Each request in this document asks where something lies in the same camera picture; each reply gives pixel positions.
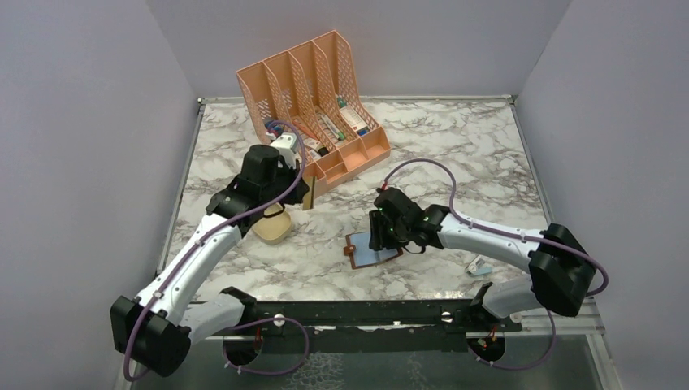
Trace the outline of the stack of credit cards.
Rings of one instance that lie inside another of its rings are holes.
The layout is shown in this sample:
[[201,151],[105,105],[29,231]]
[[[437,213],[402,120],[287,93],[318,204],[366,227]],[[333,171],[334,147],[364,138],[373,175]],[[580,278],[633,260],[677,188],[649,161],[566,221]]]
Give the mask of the stack of credit cards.
[[309,176],[305,179],[305,182],[308,184],[309,190],[302,199],[302,209],[311,210],[314,207],[314,191],[317,182],[317,177],[315,175]]

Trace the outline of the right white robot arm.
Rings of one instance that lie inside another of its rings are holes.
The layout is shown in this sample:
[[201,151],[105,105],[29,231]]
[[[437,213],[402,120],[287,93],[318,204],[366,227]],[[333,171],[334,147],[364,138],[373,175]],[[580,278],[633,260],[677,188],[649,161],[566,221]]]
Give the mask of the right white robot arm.
[[458,249],[504,262],[523,271],[519,278],[486,283],[469,308],[470,323],[487,331],[511,314],[543,307],[575,317],[596,273],[593,261],[564,226],[506,227],[469,219],[447,206],[421,208],[398,188],[379,189],[369,213],[373,250]]

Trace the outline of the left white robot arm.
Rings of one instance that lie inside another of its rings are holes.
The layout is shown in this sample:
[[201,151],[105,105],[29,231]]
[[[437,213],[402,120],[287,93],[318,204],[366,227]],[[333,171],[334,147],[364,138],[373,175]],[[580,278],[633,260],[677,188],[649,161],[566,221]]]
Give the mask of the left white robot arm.
[[196,343],[226,328],[246,333],[255,312],[222,292],[204,304],[190,303],[221,258],[274,204],[299,204],[309,190],[302,179],[306,150],[296,141],[253,145],[240,173],[206,207],[195,233],[162,274],[133,299],[118,297],[110,308],[113,340],[124,355],[123,374],[134,382],[132,362],[162,377],[174,373]]

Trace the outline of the brown leather card holder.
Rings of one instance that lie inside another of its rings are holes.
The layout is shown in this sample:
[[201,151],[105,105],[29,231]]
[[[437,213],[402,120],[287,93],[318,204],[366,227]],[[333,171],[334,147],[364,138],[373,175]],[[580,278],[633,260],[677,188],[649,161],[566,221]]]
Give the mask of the brown leather card holder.
[[351,267],[356,269],[373,267],[403,255],[402,249],[373,250],[369,247],[371,234],[355,232],[345,237],[343,253],[349,258]]

